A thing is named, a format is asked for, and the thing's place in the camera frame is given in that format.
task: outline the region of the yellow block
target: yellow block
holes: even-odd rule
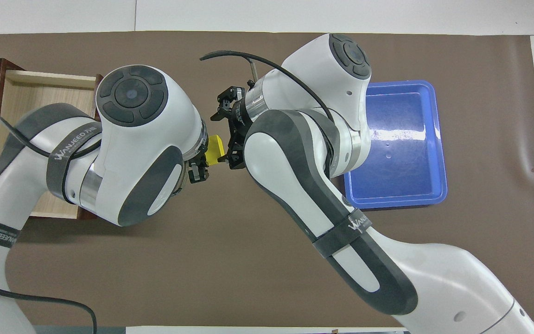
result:
[[[224,153],[224,144],[222,144],[222,139],[218,135],[211,135],[207,144],[207,152],[205,152],[205,158],[208,165],[215,165],[218,163],[218,158],[223,156]]]

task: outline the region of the brown paper backdrop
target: brown paper backdrop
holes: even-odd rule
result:
[[[30,71],[93,76],[127,64],[165,70],[210,134],[216,95],[245,85],[239,58],[280,63],[312,33],[95,32],[0,35],[0,57]],[[436,87],[449,194],[439,205],[370,212],[380,232],[447,243],[483,261],[534,318],[534,70],[528,36],[352,34],[373,82]],[[260,74],[267,71],[259,66]],[[246,171],[224,164],[188,185],[150,220],[30,220],[7,262],[18,292],[70,298],[101,325],[396,326],[360,300]],[[39,325],[87,325],[79,310],[21,302]]]

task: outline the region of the blue tray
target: blue tray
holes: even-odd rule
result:
[[[345,174],[345,193],[360,209],[432,205],[446,198],[445,160],[434,87],[429,82],[371,83],[368,158]]]

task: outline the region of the wooden box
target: wooden box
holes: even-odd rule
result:
[[[0,59],[0,115],[12,125],[30,110],[47,104],[72,104],[95,117],[96,77],[28,72]],[[0,153],[8,131],[0,127]],[[32,211],[32,216],[55,218],[91,218],[93,215],[46,192]]]

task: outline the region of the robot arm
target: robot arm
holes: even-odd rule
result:
[[[102,123],[57,103],[17,124],[49,156],[11,136],[6,141],[0,157],[0,289],[8,290],[9,249],[47,190],[127,226],[159,211],[180,190],[189,164],[200,180],[205,177],[205,125],[167,74],[142,65],[116,69],[100,83],[96,102]],[[100,148],[72,159],[100,139]],[[15,300],[2,296],[0,333],[34,333]]]
[[[381,235],[325,175],[327,141],[333,148],[331,177],[361,165],[369,151],[364,52],[346,36],[327,34],[283,66],[321,96],[333,122],[273,70],[233,104],[230,126],[246,134],[236,144],[244,147],[250,175],[352,289],[412,334],[534,334],[534,322],[469,252]],[[225,158],[232,165],[231,155]]]

